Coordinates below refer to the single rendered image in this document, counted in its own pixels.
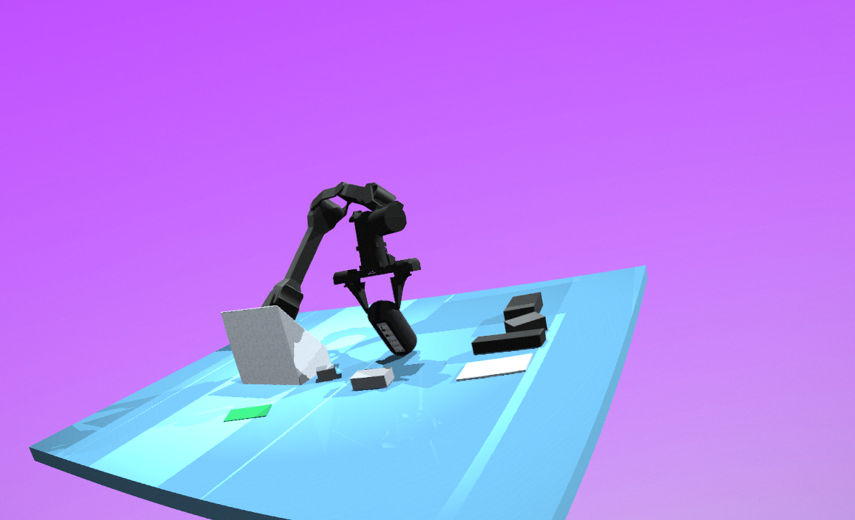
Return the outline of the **dark grey controller unit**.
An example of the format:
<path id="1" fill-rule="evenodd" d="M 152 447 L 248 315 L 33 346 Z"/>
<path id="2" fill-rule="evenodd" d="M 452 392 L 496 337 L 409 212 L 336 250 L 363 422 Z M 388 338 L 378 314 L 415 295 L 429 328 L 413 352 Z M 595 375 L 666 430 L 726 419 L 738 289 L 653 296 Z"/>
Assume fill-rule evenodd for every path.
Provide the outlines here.
<path id="1" fill-rule="evenodd" d="M 394 302 L 376 300 L 370 304 L 367 317 L 379 338 L 394 355 L 408 355 L 417 346 L 417 335 L 400 309 L 396 309 Z"/>

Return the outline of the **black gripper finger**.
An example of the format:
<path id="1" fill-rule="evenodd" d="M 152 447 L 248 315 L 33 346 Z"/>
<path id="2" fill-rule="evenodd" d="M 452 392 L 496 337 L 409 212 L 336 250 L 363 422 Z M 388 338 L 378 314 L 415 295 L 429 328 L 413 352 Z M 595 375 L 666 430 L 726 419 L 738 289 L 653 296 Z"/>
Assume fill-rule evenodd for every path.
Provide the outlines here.
<path id="1" fill-rule="evenodd" d="M 367 293 L 365 293 L 365 281 L 356 284 L 344 285 L 344 287 L 348 287 L 350 292 L 354 294 L 356 300 L 358 300 L 358 302 L 361 304 L 363 311 L 367 313 L 369 306 L 367 300 Z"/>
<path id="2" fill-rule="evenodd" d="M 404 289 L 405 281 L 407 281 L 407 278 L 410 276 L 412 276 L 412 274 L 390 277 L 392 292 L 394 292 L 394 303 L 396 309 L 400 309 L 401 307 L 402 289 Z"/>

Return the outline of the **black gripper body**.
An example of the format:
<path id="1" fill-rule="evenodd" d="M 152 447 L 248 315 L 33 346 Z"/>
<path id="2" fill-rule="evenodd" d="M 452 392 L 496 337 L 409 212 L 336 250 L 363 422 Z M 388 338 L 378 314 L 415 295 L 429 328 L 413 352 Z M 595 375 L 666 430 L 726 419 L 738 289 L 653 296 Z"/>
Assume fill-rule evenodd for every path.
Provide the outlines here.
<path id="1" fill-rule="evenodd" d="M 333 275 L 333 285 L 344 285 L 360 283 L 360 279 L 374 277 L 377 275 L 386 275 L 394 273 L 394 276 L 409 275 L 410 271 L 421 270 L 419 259 L 407 258 L 395 261 L 394 264 L 389 264 L 386 258 L 385 250 L 386 242 L 383 237 L 361 240 L 355 246 L 356 251 L 360 254 L 359 269 L 350 269 L 346 271 L 335 272 Z M 378 270 L 380 267 L 383 270 Z M 373 271 L 368 272 L 370 269 Z M 377 272 L 377 273 L 376 273 Z"/>

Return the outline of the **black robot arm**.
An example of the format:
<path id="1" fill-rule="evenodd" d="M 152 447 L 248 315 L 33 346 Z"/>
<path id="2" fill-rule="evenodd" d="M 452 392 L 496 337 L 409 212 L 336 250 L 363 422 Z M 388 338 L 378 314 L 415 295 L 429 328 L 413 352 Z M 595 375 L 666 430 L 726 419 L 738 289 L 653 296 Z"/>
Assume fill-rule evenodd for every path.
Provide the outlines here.
<path id="1" fill-rule="evenodd" d="M 347 202 L 344 208 L 331 201 L 331 198 L 336 196 Z M 356 241 L 400 233 L 402 228 L 407 226 L 407 215 L 402 211 L 404 205 L 396 200 L 396 195 L 379 186 L 377 182 L 357 186 L 342 181 L 333 188 L 323 190 L 310 203 L 308 231 L 303 235 L 285 279 L 280 280 L 270 290 L 261 307 L 279 306 L 286 315 L 296 320 L 303 300 L 301 284 L 316 254 L 316 249 L 324 235 L 329 233 L 337 222 L 344 219 L 351 203 L 365 205 L 370 209 L 364 212 L 354 211 L 349 219 L 349 222 L 355 222 Z"/>

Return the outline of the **flat green rectangular plate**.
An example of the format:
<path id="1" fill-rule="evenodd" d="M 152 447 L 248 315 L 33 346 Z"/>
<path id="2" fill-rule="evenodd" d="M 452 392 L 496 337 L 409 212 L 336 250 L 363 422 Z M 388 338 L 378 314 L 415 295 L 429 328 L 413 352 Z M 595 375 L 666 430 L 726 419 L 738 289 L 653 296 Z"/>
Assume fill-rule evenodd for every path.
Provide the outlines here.
<path id="1" fill-rule="evenodd" d="M 272 404 L 266 404 L 264 406 L 251 406 L 242 409 L 240 408 L 238 410 L 231 410 L 228 414 L 228 417 L 224 419 L 224 422 L 229 422 L 233 420 L 247 420 L 257 417 L 266 417 L 268 415 L 270 406 L 272 406 Z"/>

